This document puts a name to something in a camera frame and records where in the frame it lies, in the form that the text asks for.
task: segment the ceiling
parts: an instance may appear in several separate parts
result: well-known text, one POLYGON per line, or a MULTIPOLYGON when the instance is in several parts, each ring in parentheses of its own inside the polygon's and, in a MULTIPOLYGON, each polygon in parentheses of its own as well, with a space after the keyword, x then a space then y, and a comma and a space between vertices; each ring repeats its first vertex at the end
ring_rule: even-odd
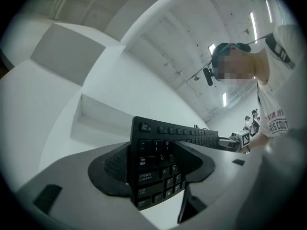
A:
MULTIPOLYGON (((21 12, 86 25, 103 32, 128 0, 61 1, 29 0, 21 12)), ((270 32, 272 25, 265 0, 185 0, 165 11, 130 47, 130 52, 178 92, 201 118, 209 121, 223 111, 224 92, 227 92, 228 107, 232 107, 232 103, 255 87, 256 80, 237 86, 213 80, 213 86, 209 87, 202 71, 198 81, 192 76, 209 62, 211 44, 253 41, 250 12, 257 14, 259 34, 270 32)), ((257 52, 261 42, 251 47, 252 52, 257 52)))

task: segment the keyboard key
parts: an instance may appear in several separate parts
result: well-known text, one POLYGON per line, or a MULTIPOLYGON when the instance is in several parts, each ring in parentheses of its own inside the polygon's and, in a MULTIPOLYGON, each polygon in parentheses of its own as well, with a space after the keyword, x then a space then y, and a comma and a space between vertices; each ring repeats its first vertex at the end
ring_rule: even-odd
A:
POLYGON ((164 198, 165 199, 169 199, 172 196, 172 193, 173 193, 173 189, 172 188, 170 188, 168 190, 165 190, 164 191, 164 198))
POLYGON ((185 181, 183 181, 183 182, 181 183, 181 189, 186 189, 186 182, 185 182, 185 181))
POLYGON ((174 162, 174 154, 171 153, 168 157, 168 163, 173 163, 174 162))
POLYGON ((172 141, 171 140, 165 140, 164 141, 164 147, 163 147, 163 151, 166 153, 171 152, 172 149, 172 141))
POLYGON ((157 165, 156 156, 139 158, 139 163, 138 163, 139 170, 149 169, 155 167, 156 165, 157 165))
POLYGON ((149 206, 150 205, 150 198, 148 199, 144 199, 144 200, 141 200, 137 203, 137 208, 144 208, 146 206, 149 206))
POLYGON ((139 152, 140 153, 151 153, 151 143, 150 140, 140 140, 139 142, 139 152))
POLYGON ((179 191, 180 191, 180 184, 174 186, 173 192, 174 192, 174 194, 176 194, 176 193, 179 193, 179 191))
POLYGON ((174 174, 177 174, 177 173, 178 173, 177 165, 172 165, 171 166, 171 174, 174 175, 174 174))
POLYGON ((159 180, 159 172, 152 171, 139 174, 138 185, 145 185, 159 180))
POLYGON ((146 196, 151 196, 152 194, 156 192, 161 192, 164 189, 163 182, 160 182, 159 184, 145 187, 145 188, 140 188, 138 189, 138 198, 141 197, 146 197, 146 196))
POLYGON ((150 132, 151 131, 150 124, 140 123, 140 131, 141 132, 150 132))
POLYGON ((166 166, 168 164, 167 155, 160 155, 158 157, 158 165, 159 166, 166 166))
POLYGON ((157 194, 153 196, 153 203, 159 203, 163 199, 163 193, 157 194))
POLYGON ((164 169, 160 169, 160 178, 161 179, 165 179, 165 178, 168 178, 170 177, 170 171, 169 171, 169 168, 166 167, 164 169))
POLYGON ((168 131, 169 131, 169 133, 171 135, 175 135, 176 134, 176 129, 175 128, 169 128, 168 131))
POLYGON ((160 134, 167 134, 167 127, 159 126, 158 133, 160 133, 160 134))
POLYGON ((154 140, 153 141, 153 153, 161 153, 162 152, 162 141, 161 140, 154 140))
POLYGON ((181 182, 181 174, 178 174, 175 176, 175 184, 180 183, 181 182))
POLYGON ((169 178, 169 179, 165 180, 164 187, 165 188, 169 188, 169 187, 172 187, 173 184, 174 184, 174 178, 172 177, 172 178, 169 178))

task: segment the concrete wall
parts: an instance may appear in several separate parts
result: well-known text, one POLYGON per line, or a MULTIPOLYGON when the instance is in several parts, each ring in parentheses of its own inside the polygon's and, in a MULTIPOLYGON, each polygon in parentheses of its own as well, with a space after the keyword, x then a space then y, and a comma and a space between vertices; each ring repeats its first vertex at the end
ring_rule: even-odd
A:
POLYGON ((0 50, 13 66, 19 65, 30 58, 53 23, 53 20, 39 15, 15 15, 0 40, 0 50))
POLYGON ((103 81, 84 94, 132 116, 207 127, 196 112, 147 65, 123 52, 103 81))
POLYGON ((13 191, 38 173, 45 142, 79 89, 32 60, 1 79, 0 166, 13 191))

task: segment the black object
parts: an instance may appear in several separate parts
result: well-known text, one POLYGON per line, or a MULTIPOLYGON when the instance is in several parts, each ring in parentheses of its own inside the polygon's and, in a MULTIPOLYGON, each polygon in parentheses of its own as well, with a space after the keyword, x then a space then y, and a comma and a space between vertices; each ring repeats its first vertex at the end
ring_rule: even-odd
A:
POLYGON ((213 77, 213 74, 212 74, 212 69, 209 69, 209 68, 204 68, 203 69, 203 73, 205 74, 205 77, 206 77, 206 80, 207 80, 207 83, 209 86, 212 86, 213 85, 213 81, 212 81, 212 77, 213 77))
POLYGON ((184 192, 183 202, 181 205, 180 214, 178 216, 178 224, 190 219, 203 211, 207 206, 200 201, 196 196, 191 195, 189 187, 184 192))
POLYGON ((236 164, 238 164, 238 165, 243 166, 244 163, 245 163, 245 161, 243 161, 243 160, 241 160, 241 159, 236 159, 236 160, 233 160, 232 163, 236 163, 236 164))
MULTIPOLYGON (((198 168, 189 167, 190 170, 181 171, 182 169, 174 163, 175 153, 184 147, 183 143, 178 145, 179 141, 190 141, 194 144, 216 148, 218 132, 205 132, 200 128, 179 126, 138 116, 133 118, 127 179, 131 187, 131 200, 139 209, 159 204, 184 190, 185 174, 191 172, 191 169, 198 168), (143 124, 151 128, 150 132, 140 129, 143 124)), ((201 159, 200 163, 196 163, 197 160, 194 157, 185 162, 190 163, 191 161, 194 162, 194 165, 201 166, 201 159)), ((206 163, 207 168, 214 167, 213 161, 206 160, 206 163)))
POLYGON ((127 185, 128 149, 128 146, 122 145, 91 162, 88 176, 99 191, 110 196, 130 197, 127 185))
POLYGON ((33 204, 45 214, 48 214, 61 190, 62 187, 58 185, 47 185, 34 200, 33 204))

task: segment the man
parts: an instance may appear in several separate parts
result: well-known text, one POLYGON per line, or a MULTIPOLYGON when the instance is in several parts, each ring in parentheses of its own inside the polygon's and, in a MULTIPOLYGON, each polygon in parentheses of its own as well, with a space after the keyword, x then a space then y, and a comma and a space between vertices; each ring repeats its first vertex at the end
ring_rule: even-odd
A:
POLYGON ((254 129, 256 130, 256 133, 258 133, 259 128, 260 128, 260 117, 258 117, 257 109, 253 110, 251 112, 251 114, 253 115, 253 122, 252 122, 252 124, 254 126, 254 129))
POLYGON ((258 53, 250 53, 250 47, 241 43, 218 45, 212 56, 212 72, 218 81, 225 83, 243 82, 256 77, 260 129, 251 139, 250 148, 266 145, 269 139, 288 131, 289 126, 283 110, 276 101, 274 94, 288 80, 294 66, 306 57, 306 43, 300 29, 296 25, 282 25, 275 29, 271 37, 278 46, 276 50, 285 52, 290 63, 285 63, 277 57, 274 51, 265 43, 258 53))
POLYGON ((253 124, 250 122, 250 117, 246 116, 245 117, 245 126, 244 126, 245 130, 249 131, 250 136, 254 136, 256 134, 255 129, 253 124))
POLYGON ((257 118, 257 119, 258 119, 258 121, 260 121, 260 117, 258 117, 257 110, 258 110, 258 109, 253 110, 253 111, 251 112, 251 114, 253 115, 253 118, 257 118))

